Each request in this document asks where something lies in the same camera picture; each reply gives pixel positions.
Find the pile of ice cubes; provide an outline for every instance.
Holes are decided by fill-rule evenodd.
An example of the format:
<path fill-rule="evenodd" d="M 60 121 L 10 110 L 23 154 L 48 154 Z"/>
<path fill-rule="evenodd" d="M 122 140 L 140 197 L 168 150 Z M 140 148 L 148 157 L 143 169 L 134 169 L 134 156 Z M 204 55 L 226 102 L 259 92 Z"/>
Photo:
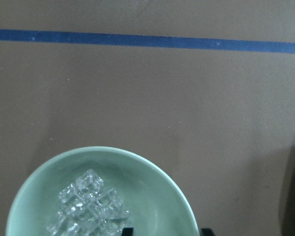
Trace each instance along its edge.
<path fill-rule="evenodd" d="M 59 193 L 60 210 L 47 230 L 52 236 L 120 236 L 131 227 L 128 210 L 115 189 L 103 190 L 103 180 L 88 170 Z"/>

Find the bowl rim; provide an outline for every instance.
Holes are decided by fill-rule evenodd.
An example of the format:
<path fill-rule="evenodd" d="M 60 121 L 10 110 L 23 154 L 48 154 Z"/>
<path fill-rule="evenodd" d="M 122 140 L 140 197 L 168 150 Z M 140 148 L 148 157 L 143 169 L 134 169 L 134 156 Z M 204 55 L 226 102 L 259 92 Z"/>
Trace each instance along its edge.
<path fill-rule="evenodd" d="M 187 198 L 185 197 L 185 195 L 183 194 L 181 189 L 178 187 L 178 185 L 172 180 L 172 178 L 168 174 L 166 174 L 166 172 L 163 171 L 160 167 L 158 167 L 153 162 L 147 160 L 146 158 L 144 158 L 144 157 L 142 157 L 142 156 L 140 156 L 138 154 L 135 154 L 135 153 L 133 153 L 131 151 L 127 151 L 127 150 L 117 148 L 117 147 L 90 146 L 90 147 L 75 148 L 75 149 L 60 153 L 60 154 L 52 157 L 48 161 L 44 162 L 33 173 L 30 174 L 30 176 L 25 180 L 25 182 L 22 184 L 22 186 L 18 190 L 18 192 L 17 192 L 17 194 L 16 194 L 16 196 L 15 196 L 15 198 L 13 200 L 13 203 L 11 205 L 11 208 L 10 208 L 10 211 L 9 211 L 9 214 L 8 214 L 8 219 L 7 219 L 6 228 L 5 228 L 5 236 L 9 236 L 10 221 L 11 221 L 12 214 L 15 211 L 15 207 L 16 207 L 17 202 L 21 198 L 22 193 L 25 191 L 26 187 L 36 178 L 36 176 L 39 175 L 41 172 L 43 172 L 45 168 L 47 168 L 50 165 L 53 165 L 55 162 L 57 162 L 57 161 L 59 161 L 61 159 L 65 159 L 68 156 L 71 156 L 71 155 L 74 155 L 74 154 L 77 154 L 77 153 L 87 152 L 87 151 L 106 151 L 106 152 L 114 152 L 114 153 L 117 153 L 117 154 L 123 154 L 123 155 L 126 155 L 126 156 L 130 157 L 130 158 L 136 159 L 139 162 L 141 162 L 142 164 L 145 164 L 145 165 L 151 167 L 152 169 L 154 169 L 155 171 L 157 171 L 161 176 L 163 176 L 168 181 L 168 183 L 178 193 L 179 197 L 183 201 L 184 206 L 188 210 L 189 216 L 191 217 L 191 224 L 193 225 L 195 231 L 199 233 L 194 213 L 193 213 L 193 211 L 191 209 L 191 206 L 190 206 Z"/>

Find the blue line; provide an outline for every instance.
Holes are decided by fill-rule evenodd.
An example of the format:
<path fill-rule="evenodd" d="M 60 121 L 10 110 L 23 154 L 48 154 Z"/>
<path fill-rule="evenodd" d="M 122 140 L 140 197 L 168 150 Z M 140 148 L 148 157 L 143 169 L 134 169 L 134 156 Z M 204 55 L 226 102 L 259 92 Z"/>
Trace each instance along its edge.
<path fill-rule="evenodd" d="M 78 33 L 0 29 L 0 41 L 98 44 L 116 46 L 210 49 L 295 54 L 295 43 L 212 38 L 143 36 L 105 33 Z"/>

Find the blue tape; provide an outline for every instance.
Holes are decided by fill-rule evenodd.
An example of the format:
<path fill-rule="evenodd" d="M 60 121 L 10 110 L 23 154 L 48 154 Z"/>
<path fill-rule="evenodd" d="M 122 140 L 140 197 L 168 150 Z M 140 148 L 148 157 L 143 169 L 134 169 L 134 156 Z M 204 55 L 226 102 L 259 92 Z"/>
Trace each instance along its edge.
<path fill-rule="evenodd" d="M 212 38 L 0 29 L 0 40 L 295 54 L 295 43 Z"/>

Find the bowl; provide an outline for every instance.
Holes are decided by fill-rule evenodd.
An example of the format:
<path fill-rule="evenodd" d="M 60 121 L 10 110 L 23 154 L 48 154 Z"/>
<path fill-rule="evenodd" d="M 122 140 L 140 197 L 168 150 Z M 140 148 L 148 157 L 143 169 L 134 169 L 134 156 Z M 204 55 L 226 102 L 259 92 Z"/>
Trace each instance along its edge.
<path fill-rule="evenodd" d="M 82 147 L 41 165 L 12 204 L 6 236 L 49 236 L 46 226 L 59 209 L 58 193 L 88 169 L 115 188 L 131 213 L 135 236 L 199 236 L 191 207 L 159 167 L 113 147 Z"/>

